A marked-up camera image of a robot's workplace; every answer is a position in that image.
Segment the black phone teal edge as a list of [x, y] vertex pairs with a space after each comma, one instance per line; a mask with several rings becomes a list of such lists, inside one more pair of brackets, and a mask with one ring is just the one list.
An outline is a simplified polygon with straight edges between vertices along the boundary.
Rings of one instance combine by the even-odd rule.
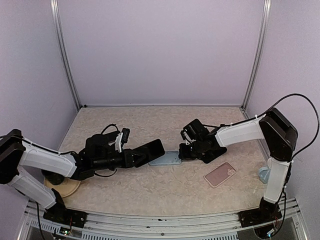
[[158, 138], [151, 142], [148, 142], [142, 146], [134, 149], [142, 155], [142, 160], [140, 160], [135, 167], [139, 168], [149, 162], [163, 156], [165, 154], [165, 149], [163, 147], [162, 141]]

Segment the light blue phone case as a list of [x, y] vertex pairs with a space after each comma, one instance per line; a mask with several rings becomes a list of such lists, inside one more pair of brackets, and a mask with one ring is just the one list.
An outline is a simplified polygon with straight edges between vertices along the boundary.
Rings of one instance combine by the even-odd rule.
[[182, 160], [179, 158], [178, 151], [166, 151], [165, 154], [153, 161], [148, 163], [149, 166], [159, 167], [159, 166], [173, 166], [180, 165]]

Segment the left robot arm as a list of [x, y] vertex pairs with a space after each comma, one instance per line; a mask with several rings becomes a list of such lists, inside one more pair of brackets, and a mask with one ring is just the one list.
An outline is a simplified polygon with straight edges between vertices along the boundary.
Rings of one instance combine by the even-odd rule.
[[57, 174], [83, 181], [99, 170], [139, 168], [165, 154], [160, 139], [124, 149], [129, 135], [128, 128], [101, 132], [87, 138], [80, 152], [60, 152], [35, 144], [13, 129], [0, 137], [0, 182], [36, 201], [57, 221], [66, 222], [70, 211], [58, 191], [41, 184], [24, 167], [40, 169], [48, 179]]

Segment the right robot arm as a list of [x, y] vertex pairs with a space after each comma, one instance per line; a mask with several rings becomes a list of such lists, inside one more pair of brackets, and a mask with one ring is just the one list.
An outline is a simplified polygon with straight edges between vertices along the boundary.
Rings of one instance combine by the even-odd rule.
[[183, 143], [178, 157], [183, 161], [201, 160], [208, 164], [227, 151], [230, 145], [265, 140], [270, 153], [270, 172], [267, 187], [256, 210], [256, 218], [266, 222], [275, 212], [291, 175], [296, 151], [298, 131], [293, 124], [272, 105], [265, 112], [236, 123], [213, 126], [194, 119], [180, 132]]

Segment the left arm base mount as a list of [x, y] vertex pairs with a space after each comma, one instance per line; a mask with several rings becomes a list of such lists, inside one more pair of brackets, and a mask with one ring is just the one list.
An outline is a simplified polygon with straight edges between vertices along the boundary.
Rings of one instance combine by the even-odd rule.
[[52, 207], [44, 212], [43, 218], [62, 225], [83, 229], [87, 215], [84, 211]]

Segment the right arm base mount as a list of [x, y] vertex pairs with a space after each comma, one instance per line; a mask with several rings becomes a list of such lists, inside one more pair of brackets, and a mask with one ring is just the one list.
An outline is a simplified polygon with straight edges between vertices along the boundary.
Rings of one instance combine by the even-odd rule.
[[266, 208], [254, 208], [250, 210], [240, 211], [238, 213], [239, 221], [242, 228], [251, 227], [259, 224], [275, 221], [282, 218], [279, 209], [271, 212]]

